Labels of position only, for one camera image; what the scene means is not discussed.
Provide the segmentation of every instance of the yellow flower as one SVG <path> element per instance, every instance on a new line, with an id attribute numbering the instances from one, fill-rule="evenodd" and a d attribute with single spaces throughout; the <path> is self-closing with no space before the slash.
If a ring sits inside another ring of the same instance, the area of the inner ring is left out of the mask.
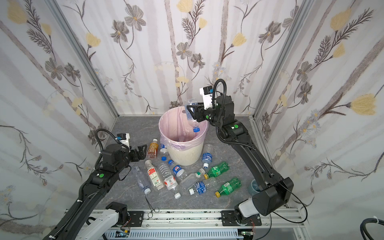
<path id="1" fill-rule="evenodd" d="M 234 46 L 241 46 L 243 45 L 247 40 L 245 39 L 245 36 L 242 33 L 236 34 L 235 38 L 232 41 L 232 45 Z"/>
<path id="2" fill-rule="evenodd" d="M 180 0 L 176 6 L 180 10 L 180 12 L 188 13 L 192 10 L 192 5 L 192 0 Z"/>
<path id="3" fill-rule="evenodd" d="M 370 93 L 356 98 L 347 104 L 347 107 L 351 108 L 359 115 L 374 115 L 376 113 L 374 110 L 376 108 L 375 102 L 375 96 Z"/>
<path id="4" fill-rule="evenodd" d="M 281 103 L 283 103 L 283 107 L 287 106 L 287 97 L 284 94 L 277 101 L 277 105 L 280 105 Z"/>
<path id="5" fill-rule="evenodd" d="M 338 58 L 338 57 L 341 57 L 342 55 L 345 54 L 345 48 L 344 48 L 344 44 L 341 43 L 337 48 L 336 50 L 333 52 L 333 57 L 334 58 Z"/>
<path id="6" fill-rule="evenodd" d="M 48 34 L 49 36 L 52 34 L 52 29 L 51 29 L 51 26 L 49 24 L 42 23 L 41 27 L 43 28 L 44 32 L 46 34 Z"/>
<path id="7" fill-rule="evenodd" d="M 207 25 L 207 21 L 204 18 L 200 18 L 199 20 L 199 28 L 203 28 Z"/>
<path id="8" fill-rule="evenodd" d="M 83 103 L 83 99 L 82 98 L 75 98 L 72 102 L 72 107 L 76 108 L 78 105 L 82 104 Z"/>
<path id="9" fill-rule="evenodd" d="M 351 9 L 349 8 L 345 12 L 340 12 L 331 18 L 331 28 L 334 31 L 340 30 L 348 21 L 351 15 Z"/>
<path id="10" fill-rule="evenodd" d="M 20 4 L 17 1 L 8 1 L 8 3 L 8 19 L 17 24 L 26 23 L 27 17 Z"/>
<path id="11" fill-rule="evenodd" d="M 87 33 L 85 39 L 87 39 L 87 43 L 91 47 L 97 47 L 101 42 L 101 40 L 94 36 L 92 33 Z"/>

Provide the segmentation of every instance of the white trash can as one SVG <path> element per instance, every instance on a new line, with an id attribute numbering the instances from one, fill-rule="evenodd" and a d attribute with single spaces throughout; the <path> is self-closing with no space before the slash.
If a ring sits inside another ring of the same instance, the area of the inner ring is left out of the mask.
<path id="1" fill-rule="evenodd" d="M 170 157 L 177 164 L 188 166 L 200 158 L 208 122 L 200 122 L 199 128 L 199 132 L 193 132 L 184 107 L 172 108 L 161 116 L 160 142 L 167 147 Z"/>

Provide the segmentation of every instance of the wire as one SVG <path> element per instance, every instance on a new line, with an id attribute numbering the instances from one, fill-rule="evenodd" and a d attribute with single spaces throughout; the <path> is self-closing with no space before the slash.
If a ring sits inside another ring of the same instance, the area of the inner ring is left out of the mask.
<path id="1" fill-rule="evenodd" d="M 96 218 L 94 218 L 94 217 L 88 217 L 88 219 L 86 220 L 87 225 L 90 225 L 90 224 L 91 224 L 91 223 L 89 222 L 89 220 L 95 221 Z M 108 238 L 105 236 L 104 233 L 103 233 L 102 237 L 103 237 L 104 240 L 108 240 Z"/>
<path id="2" fill-rule="evenodd" d="M 264 236 L 259 237 L 259 238 L 255 239 L 255 240 L 259 240 L 259 239 L 262 239 L 263 237 L 267 236 L 267 234 L 271 230 L 271 228 L 272 228 L 272 216 L 271 216 L 271 214 L 269 214 L 269 218 L 271 219 L 271 224 L 269 225 L 268 231 L 264 234 Z M 255 228 L 255 224 L 253 223 L 253 221 L 252 221 L 252 225 L 253 225 L 252 231 L 253 231 L 253 234 L 255 234 L 255 231 L 253 230 Z"/>
<path id="3" fill-rule="evenodd" d="M 151 212 L 148 213 L 148 218 L 153 218 L 153 213 L 159 213 L 160 212 L 160 209 L 157 208 L 158 210 L 156 211 L 155 208 L 152 207 L 152 205 L 149 203 L 148 199 L 147 199 L 147 196 L 145 196 L 145 200 L 147 201 L 147 204 L 149 206 L 149 209 L 151 210 Z"/>
<path id="4" fill-rule="evenodd" d="M 225 101 L 225 97 L 227 95 L 227 84 L 225 83 L 225 81 L 223 79 L 218 79 L 216 82 L 215 82 L 215 85 L 213 87 L 213 95 L 212 95 L 212 105 L 214 106 L 215 103 L 214 103 L 214 96 L 215 96 L 215 91 L 216 91 L 216 87 L 218 85 L 218 83 L 221 82 L 223 84 L 223 100 L 221 102 L 221 106 L 220 106 L 220 112 L 219 112 L 219 115 L 218 115 L 218 118 L 217 118 L 217 122 L 220 122 L 220 118 L 221 118 L 221 115 L 223 113 L 223 110 L 224 110 L 224 101 Z M 217 138 L 223 142 L 223 143 L 226 143 L 226 144 L 234 144 L 234 145 L 242 145 L 242 146 L 245 146 L 245 147 L 248 147 L 248 148 L 251 148 L 252 150 L 254 150 L 256 152 L 256 154 L 259 156 L 259 158 L 262 159 L 262 157 L 260 156 L 260 154 L 258 153 L 258 150 L 249 145 L 249 144 L 246 144 L 246 143 L 243 143 L 243 142 L 232 142 L 232 141 L 226 141 L 224 140 L 221 135 L 220 135 L 220 130 L 219 130 L 219 127 L 216 127 L 216 135 L 217 135 Z M 305 204 L 293 193 L 291 192 L 288 188 L 286 188 L 283 184 L 280 183 L 280 181 L 277 181 L 276 178 L 273 176 L 273 174 L 269 171 L 269 169 L 266 167 L 265 163 L 263 161 L 261 161 L 265 167 L 265 169 L 268 171 L 269 175 L 277 182 L 279 183 L 283 188 L 285 188 L 287 191 L 289 191 L 293 196 L 295 196 L 297 198 L 297 200 L 299 200 L 299 202 L 304 206 L 304 209 L 305 209 L 305 219 L 303 221 L 300 221 L 300 222 L 293 222 L 291 220 L 288 220 L 282 216 L 280 216 L 279 214 L 273 212 L 274 214 L 278 215 L 279 217 L 281 217 L 282 219 L 288 221 L 288 222 L 291 222 L 291 223 L 303 223 L 307 220 L 308 218 L 308 211 L 307 211 L 307 208 L 305 206 Z"/>
<path id="5" fill-rule="evenodd" d="M 374 240 L 372 238 L 372 236 L 368 233 L 367 231 L 367 228 L 366 228 L 366 224 L 367 223 L 378 223 L 380 225 L 384 225 L 384 221 L 381 220 L 381 219 L 377 219 L 377 218 L 367 218 L 367 219 L 364 219 L 361 224 L 360 224 L 360 232 L 361 232 L 361 236 L 364 240 L 367 240 L 367 238 L 365 237 L 365 235 L 367 235 L 367 237 L 369 238 L 369 240 Z"/>

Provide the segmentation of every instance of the floral wallpaper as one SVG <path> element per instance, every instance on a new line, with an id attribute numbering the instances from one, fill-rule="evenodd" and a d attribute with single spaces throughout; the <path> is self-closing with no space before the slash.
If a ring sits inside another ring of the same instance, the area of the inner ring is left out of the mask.
<path id="1" fill-rule="evenodd" d="M 257 115 L 313 240 L 361 239 L 362 220 L 384 215 L 383 10 L 381 1 L 315 1 Z"/>
<path id="2" fill-rule="evenodd" d="M 115 118 L 44 2 L 0 12 L 0 235 L 42 239 L 92 170 L 94 131 Z"/>
<path id="3" fill-rule="evenodd" d="M 297 0 L 58 0 L 119 114 L 162 114 L 223 78 L 253 114 Z"/>

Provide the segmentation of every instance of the bottle label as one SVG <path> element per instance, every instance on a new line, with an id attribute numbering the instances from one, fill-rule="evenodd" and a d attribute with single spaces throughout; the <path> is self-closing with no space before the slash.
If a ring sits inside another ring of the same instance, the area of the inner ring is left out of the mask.
<path id="1" fill-rule="evenodd" d="M 195 183 L 195 188 L 199 194 L 203 194 L 207 191 L 207 188 L 205 187 L 205 184 L 202 181 Z"/>
<path id="2" fill-rule="evenodd" d="M 173 173 L 174 173 L 175 175 L 176 175 L 180 170 L 181 170 L 180 165 L 176 165 L 176 166 L 172 169 L 172 171 L 173 171 Z"/>
<path id="3" fill-rule="evenodd" d="M 210 154 L 209 152 L 206 152 L 203 154 L 203 160 L 208 160 L 210 162 L 212 162 L 212 154 Z"/>
<path id="4" fill-rule="evenodd" d="M 218 167 L 213 167 L 212 168 L 212 173 L 214 174 L 214 176 L 215 177 L 217 177 L 217 176 L 219 176 L 220 174 L 221 174 L 221 172 L 220 172 L 220 168 L 218 168 Z"/>
<path id="5" fill-rule="evenodd" d="M 229 182 L 224 183 L 223 186 L 227 189 L 228 194 L 230 194 L 231 192 L 233 192 L 233 188 L 232 188 L 232 186 L 229 184 Z"/>
<path id="6" fill-rule="evenodd" d="M 164 184 L 169 187 L 173 185 L 177 185 L 176 179 L 174 176 L 168 177 L 167 179 L 164 180 Z"/>
<path id="7" fill-rule="evenodd" d="M 156 187 L 157 185 L 161 184 L 159 176 L 153 167 L 148 170 L 148 176 L 151 179 L 153 186 Z"/>

